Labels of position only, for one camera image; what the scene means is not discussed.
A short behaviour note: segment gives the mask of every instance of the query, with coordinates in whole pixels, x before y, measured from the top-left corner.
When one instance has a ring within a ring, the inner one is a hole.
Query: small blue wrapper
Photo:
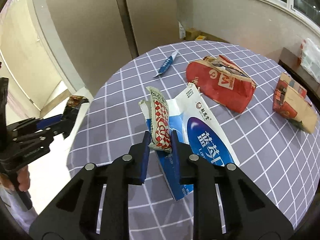
[[[178,51],[175,51],[171,54],[170,57],[168,57],[162,64],[161,68],[159,69],[159,72],[157,75],[153,76],[153,77],[157,77],[161,74],[163,74],[164,72],[167,71],[167,69],[171,66],[171,64],[174,62],[174,59],[176,58],[176,55],[178,54]]]

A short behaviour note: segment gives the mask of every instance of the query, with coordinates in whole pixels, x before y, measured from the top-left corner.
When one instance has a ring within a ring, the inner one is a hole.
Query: crumpled snack wrapper
[[[302,131],[312,134],[318,118],[315,109],[305,100],[306,94],[304,87],[281,73],[273,95],[272,109]]]
[[[162,93],[154,87],[146,87],[150,92],[151,103],[151,143],[149,148],[152,150],[160,150],[171,153],[171,142],[169,133],[169,107]],[[142,100],[139,106],[143,108],[143,104],[147,101]]]
[[[245,110],[257,86],[244,70],[223,55],[190,62],[186,77],[206,96],[238,113]]]

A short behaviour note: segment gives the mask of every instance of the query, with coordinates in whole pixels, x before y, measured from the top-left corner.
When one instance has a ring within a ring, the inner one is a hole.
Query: brand logo
[[[219,136],[203,121],[190,117],[187,134],[192,151],[212,164],[224,166],[234,163],[231,154]]]
[[[224,73],[220,75],[218,85],[233,90],[235,78]]]
[[[209,71],[210,78],[215,79],[218,76],[218,72],[215,69]]]
[[[34,154],[34,153],[36,153],[37,151],[40,151],[40,150],[41,150],[41,147],[33,150],[32,152],[29,152],[28,154],[25,154],[23,157],[24,157],[24,158],[27,158],[27,157],[29,157],[30,155],[32,155],[32,154]]]

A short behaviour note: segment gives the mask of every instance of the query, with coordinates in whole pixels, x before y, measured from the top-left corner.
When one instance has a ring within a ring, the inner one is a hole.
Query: screw
[[[94,169],[94,164],[93,163],[87,163],[84,167],[87,171],[91,171]]]
[[[132,160],[132,156],[130,154],[126,154],[122,156],[122,159],[126,162],[131,161]]]
[[[191,154],[191,155],[189,156],[189,159],[192,160],[192,161],[197,161],[197,160],[199,160],[199,156],[196,155],[196,154]]]
[[[236,165],[234,165],[233,163],[228,163],[227,164],[227,169],[230,171],[234,171],[237,168]]]

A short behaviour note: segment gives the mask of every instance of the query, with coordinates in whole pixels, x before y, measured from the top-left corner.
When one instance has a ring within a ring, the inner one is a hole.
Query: checkered tablecloth
[[[172,67],[153,78],[177,49]],[[242,114],[203,97],[236,152],[240,168],[296,227],[319,181],[319,122],[310,135],[273,112],[273,92],[284,69],[237,45],[188,41],[162,46],[117,71],[95,96],[78,131],[68,156],[71,176],[86,163],[110,163],[142,141],[147,126],[138,102],[149,99],[145,87],[156,87],[166,99],[174,98],[186,87],[188,62],[222,54],[243,68],[257,89]],[[145,184],[129,186],[129,227],[135,240],[192,239],[193,193],[177,202],[172,199],[153,151]]]

